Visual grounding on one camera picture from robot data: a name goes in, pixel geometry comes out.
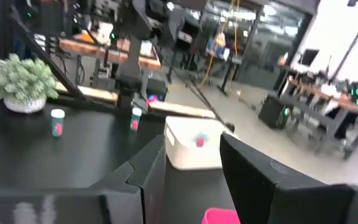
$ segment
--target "succulent plant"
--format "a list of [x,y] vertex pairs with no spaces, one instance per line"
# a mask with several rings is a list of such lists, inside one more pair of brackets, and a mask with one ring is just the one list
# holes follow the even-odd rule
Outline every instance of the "succulent plant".
[[48,65],[36,59],[20,60],[10,55],[0,60],[0,99],[13,98],[26,104],[40,98],[57,98],[56,81]]

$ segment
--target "white pot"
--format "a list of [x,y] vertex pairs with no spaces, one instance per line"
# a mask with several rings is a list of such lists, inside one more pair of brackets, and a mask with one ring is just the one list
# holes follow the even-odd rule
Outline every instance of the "white pot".
[[42,110],[46,102],[47,102],[46,98],[39,98],[21,104],[18,103],[14,98],[11,97],[4,98],[4,104],[8,109],[18,113],[26,113],[26,114],[31,114]]

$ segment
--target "white bottle cap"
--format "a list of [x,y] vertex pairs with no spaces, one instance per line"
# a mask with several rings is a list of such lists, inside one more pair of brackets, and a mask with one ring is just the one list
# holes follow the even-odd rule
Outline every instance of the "white bottle cap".
[[65,112],[61,109],[54,109],[50,112],[50,115],[53,116],[54,118],[64,118]]
[[134,114],[136,116],[142,116],[142,110],[140,108],[133,108],[132,114]]

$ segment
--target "black box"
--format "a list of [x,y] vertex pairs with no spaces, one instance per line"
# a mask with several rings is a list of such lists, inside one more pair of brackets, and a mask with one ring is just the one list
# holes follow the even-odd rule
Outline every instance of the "black box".
[[163,80],[150,78],[147,82],[146,94],[148,98],[152,95],[155,95],[159,101],[165,101],[167,91],[167,84]]
[[258,118],[272,129],[283,129],[287,123],[290,109],[277,96],[268,95]]

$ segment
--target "potted plant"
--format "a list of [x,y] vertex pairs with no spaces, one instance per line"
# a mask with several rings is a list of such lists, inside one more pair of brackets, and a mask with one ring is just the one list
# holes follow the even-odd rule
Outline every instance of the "potted plant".
[[11,55],[0,60],[0,99],[18,113],[34,113],[44,108],[47,97],[57,98],[56,81],[43,61],[20,60]]

